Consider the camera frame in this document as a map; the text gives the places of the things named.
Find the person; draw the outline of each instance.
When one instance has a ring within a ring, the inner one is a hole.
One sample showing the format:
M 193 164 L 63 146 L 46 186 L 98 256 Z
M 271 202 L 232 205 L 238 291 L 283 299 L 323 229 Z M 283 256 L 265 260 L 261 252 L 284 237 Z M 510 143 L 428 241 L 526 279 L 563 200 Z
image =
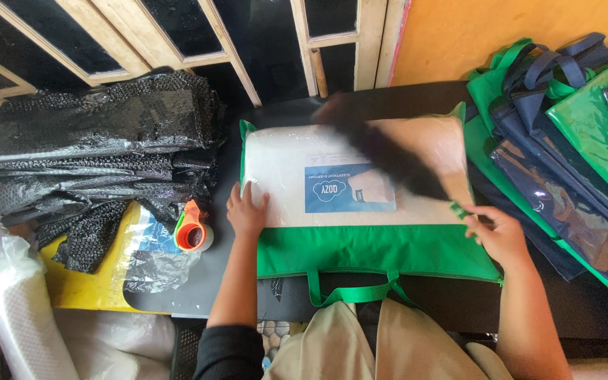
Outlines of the person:
M 389 299 L 380 302 L 376 336 L 370 337 L 358 322 L 358 305 L 337 302 L 318 310 L 263 373 L 257 248 L 269 195 L 253 205 L 251 186 L 241 197 L 237 183 L 226 204 L 236 238 L 198 345 L 195 379 L 571 379 L 519 222 L 473 205 L 463 208 L 494 225 L 467 216 L 465 236 L 483 245 L 505 273 L 495 353 L 477 343 L 460 347 L 426 313 Z

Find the blue label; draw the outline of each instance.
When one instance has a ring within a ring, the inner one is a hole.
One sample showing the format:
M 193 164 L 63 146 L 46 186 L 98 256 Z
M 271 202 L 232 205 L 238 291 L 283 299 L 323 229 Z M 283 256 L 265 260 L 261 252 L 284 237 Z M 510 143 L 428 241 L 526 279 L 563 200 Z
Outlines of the blue label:
M 317 156 L 315 160 L 309 159 L 309 163 L 319 166 L 304 168 L 306 213 L 396 210 L 391 180 L 372 164 L 363 162 L 320 166 L 319 157 L 327 158 Z
M 169 233 L 161 223 L 157 222 L 154 215 L 149 214 L 149 219 L 146 223 L 148 226 L 142 232 L 139 246 L 140 251 L 167 252 L 175 255 L 181 253 L 181 249 L 175 246 L 173 234 Z

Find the woman's right hand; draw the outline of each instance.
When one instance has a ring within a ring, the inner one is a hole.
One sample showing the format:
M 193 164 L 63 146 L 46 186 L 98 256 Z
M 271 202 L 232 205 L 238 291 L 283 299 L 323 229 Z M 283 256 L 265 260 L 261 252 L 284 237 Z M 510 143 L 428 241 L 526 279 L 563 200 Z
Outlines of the woman's right hand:
M 534 268 L 524 240 L 524 232 L 517 219 L 495 207 L 464 205 L 463 209 L 473 214 L 485 215 L 494 222 L 493 228 L 489 229 L 474 216 L 463 219 L 468 226 L 466 237 L 476 235 L 476 242 L 484 246 L 489 256 L 499 262 L 504 271 Z

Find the black table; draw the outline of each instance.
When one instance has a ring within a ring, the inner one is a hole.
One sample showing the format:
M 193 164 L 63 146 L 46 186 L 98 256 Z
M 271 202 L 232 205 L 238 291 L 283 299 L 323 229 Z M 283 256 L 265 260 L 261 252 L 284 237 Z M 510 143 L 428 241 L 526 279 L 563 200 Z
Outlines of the black table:
M 358 91 L 347 94 L 355 109 L 367 119 L 412 118 L 424 114 L 448 114 L 460 101 L 472 103 L 466 82 L 437 82 Z M 230 124 L 229 140 L 220 149 L 219 177 L 207 224 L 215 232 L 215 241 L 193 266 L 189 280 L 173 291 L 131 293 L 126 301 L 139 310 L 169 312 L 205 318 L 220 288 L 234 231 L 226 220 L 224 205 L 231 187 L 239 179 L 241 137 L 238 119 L 249 120 L 258 128 L 309 125 L 311 114 L 322 103 L 309 98 L 287 101 L 252 109 Z M 553 269 L 543 255 L 530 244 L 530 253 L 545 284 L 560 337 L 608 340 L 608 289 L 593 275 L 581 274 L 570 283 Z M 377 285 L 386 282 L 378 274 L 321 274 L 324 293 L 335 287 Z M 499 326 L 501 288 L 483 281 L 401 277 L 408 296 L 423 307 L 445 330 L 462 333 L 495 333 Z M 276 297 L 274 290 L 280 290 Z M 309 321 L 316 312 L 308 295 L 305 277 L 283 280 L 282 289 L 270 279 L 258 281 L 258 318 L 276 321 Z M 401 301 L 397 294 L 389 296 Z

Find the stack of bubble wrap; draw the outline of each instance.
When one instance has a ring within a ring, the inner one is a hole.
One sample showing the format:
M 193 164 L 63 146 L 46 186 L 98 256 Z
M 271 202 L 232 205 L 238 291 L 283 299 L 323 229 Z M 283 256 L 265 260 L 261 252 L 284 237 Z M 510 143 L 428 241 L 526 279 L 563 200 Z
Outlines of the stack of bubble wrap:
M 36 220 L 39 247 L 93 273 L 136 200 L 173 229 L 190 199 L 210 203 L 224 106 L 205 78 L 159 71 L 88 93 L 47 93 L 0 108 L 0 215 Z

